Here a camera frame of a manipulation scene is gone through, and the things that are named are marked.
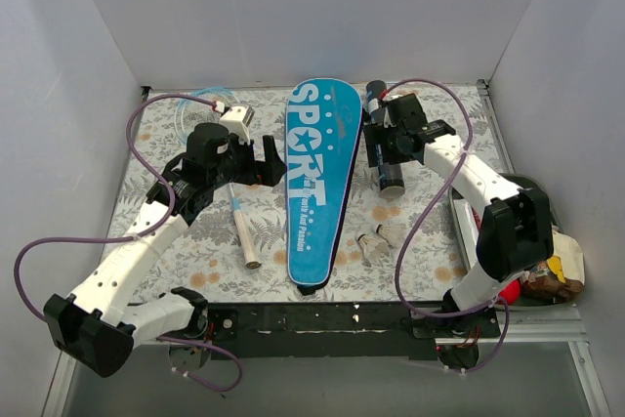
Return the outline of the black shuttlecock tube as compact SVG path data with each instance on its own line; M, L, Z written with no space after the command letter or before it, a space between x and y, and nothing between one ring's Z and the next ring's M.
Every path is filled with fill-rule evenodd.
M380 196L386 200L398 199L405 193L401 167L388 162L388 133L384 122L386 110L381 103L387 84L382 80L367 83L366 110L369 120L364 127L367 155L370 163L375 162L378 170Z

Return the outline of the white feather shuttlecock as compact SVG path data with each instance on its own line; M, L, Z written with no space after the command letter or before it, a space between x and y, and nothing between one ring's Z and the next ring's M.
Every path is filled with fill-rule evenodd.
M406 228L399 224L374 224L373 232L392 248L399 248L406 239Z
M364 259L369 263L379 262L388 256L388 244L380 237L370 233L360 232L356 235L355 241Z

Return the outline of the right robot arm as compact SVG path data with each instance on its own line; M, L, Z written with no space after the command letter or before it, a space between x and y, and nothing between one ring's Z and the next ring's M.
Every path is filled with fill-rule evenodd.
M427 119L418 98L404 95L386 101L368 99L370 120L363 127L372 167L417 161L444 178L479 214L476 263L444 296L443 328L464 336L478 323L477 312L497 299L523 271L554 254L548 195L523 188L470 153L445 121Z

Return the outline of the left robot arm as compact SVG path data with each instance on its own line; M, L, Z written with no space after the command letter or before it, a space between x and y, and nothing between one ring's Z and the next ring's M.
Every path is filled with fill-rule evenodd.
M216 123L199 124L184 152L172 158L146 201L127 241L117 245L66 297L53 295L43 314L53 342L64 353L106 378L117 372L137 346L170 334L202 338L208 302L177 287L157 300L130 300L155 263L213 201L217 189L237 183L276 186L286 172L272 136L263 137L264 157L254 144Z

